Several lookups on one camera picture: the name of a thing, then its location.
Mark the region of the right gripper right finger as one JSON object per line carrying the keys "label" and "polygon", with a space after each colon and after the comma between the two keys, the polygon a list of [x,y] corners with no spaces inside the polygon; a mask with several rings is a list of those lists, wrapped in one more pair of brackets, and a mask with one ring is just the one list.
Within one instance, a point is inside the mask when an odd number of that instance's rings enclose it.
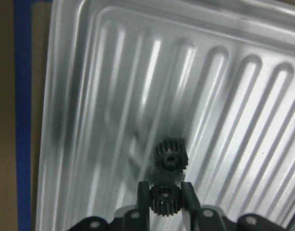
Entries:
{"label": "right gripper right finger", "polygon": [[202,208],[190,182],[181,183],[182,214],[187,231],[224,231],[220,215],[211,208]]}

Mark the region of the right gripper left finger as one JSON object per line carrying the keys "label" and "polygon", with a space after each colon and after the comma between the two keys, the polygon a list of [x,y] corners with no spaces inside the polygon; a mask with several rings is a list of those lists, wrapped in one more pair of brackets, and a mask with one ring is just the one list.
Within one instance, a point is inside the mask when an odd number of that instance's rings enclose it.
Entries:
{"label": "right gripper left finger", "polygon": [[137,186],[136,204],[126,205],[117,210],[119,231],[150,230],[150,193],[149,182],[140,181]]}

